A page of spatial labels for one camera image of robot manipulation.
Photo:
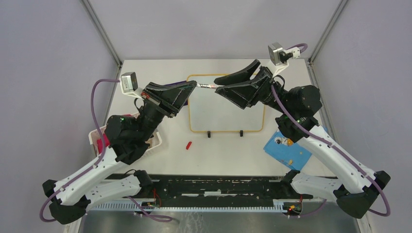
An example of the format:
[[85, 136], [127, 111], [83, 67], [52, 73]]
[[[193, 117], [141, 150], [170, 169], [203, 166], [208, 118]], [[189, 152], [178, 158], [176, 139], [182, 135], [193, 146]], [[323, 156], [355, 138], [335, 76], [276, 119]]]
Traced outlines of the red capped whiteboard marker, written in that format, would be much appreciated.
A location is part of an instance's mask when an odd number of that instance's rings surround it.
[[207, 89], [217, 89], [220, 86], [219, 85], [213, 85], [213, 84], [197, 83], [196, 87], [198, 87], [198, 88], [207, 88]]

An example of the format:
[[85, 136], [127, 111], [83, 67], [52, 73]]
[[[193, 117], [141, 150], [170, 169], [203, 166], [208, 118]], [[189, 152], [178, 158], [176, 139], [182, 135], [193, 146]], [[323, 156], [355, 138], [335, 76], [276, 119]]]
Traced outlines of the red marker cap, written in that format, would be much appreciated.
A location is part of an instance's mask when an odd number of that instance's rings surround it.
[[189, 141], [188, 144], [186, 145], [186, 150], [189, 150], [189, 148], [191, 147], [191, 145], [192, 145], [192, 142]]

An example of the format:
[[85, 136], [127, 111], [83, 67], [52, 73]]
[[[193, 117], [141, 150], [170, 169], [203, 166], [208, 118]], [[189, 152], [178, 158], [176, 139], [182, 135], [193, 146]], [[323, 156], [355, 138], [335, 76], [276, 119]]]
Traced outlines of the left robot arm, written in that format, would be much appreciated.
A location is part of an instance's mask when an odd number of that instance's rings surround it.
[[162, 120], [177, 116], [197, 85], [195, 81], [174, 85], [149, 83], [140, 88], [134, 79], [120, 81], [123, 94], [143, 100], [138, 116], [110, 116], [105, 130], [96, 129], [102, 141], [108, 141], [108, 146], [103, 146], [98, 156], [68, 177], [43, 183], [47, 200], [41, 207], [40, 218], [47, 222], [44, 210], [48, 208], [50, 222], [69, 224], [93, 207], [116, 198], [150, 196], [153, 185], [144, 170], [116, 182], [101, 184], [101, 181], [139, 160], [148, 150], [148, 141]]

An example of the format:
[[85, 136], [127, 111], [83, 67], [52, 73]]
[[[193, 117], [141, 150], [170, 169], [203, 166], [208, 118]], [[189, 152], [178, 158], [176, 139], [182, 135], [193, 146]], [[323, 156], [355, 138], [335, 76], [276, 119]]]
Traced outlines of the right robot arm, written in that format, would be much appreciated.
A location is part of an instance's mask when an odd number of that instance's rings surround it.
[[281, 72], [288, 62], [262, 65], [254, 60], [244, 69], [218, 77], [216, 93], [241, 109], [262, 103], [281, 113], [275, 119], [279, 131], [300, 145], [325, 165], [335, 178], [307, 175], [296, 169], [288, 172], [281, 184], [281, 193], [287, 198], [307, 194], [335, 202], [342, 211], [360, 219], [372, 211], [372, 205], [381, 197], [386, 211], [391, 213], [383, 189], [391, 177], [385, 171], [374, 171], [350, 155], [340, 146], [315, 118], [322, 107], [320, 91], [313, 85], [286, 90]]

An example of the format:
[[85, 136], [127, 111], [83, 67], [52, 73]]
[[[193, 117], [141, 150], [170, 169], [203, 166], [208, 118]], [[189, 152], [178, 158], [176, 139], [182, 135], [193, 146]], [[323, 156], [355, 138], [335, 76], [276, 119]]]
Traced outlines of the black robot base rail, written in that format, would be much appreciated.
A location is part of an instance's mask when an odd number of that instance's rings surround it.
[[136, 199], [160, 199], [161, 207], [272, 207], [276, 200], [309, 200], [281, 176], [151, 174], [153, 184]]

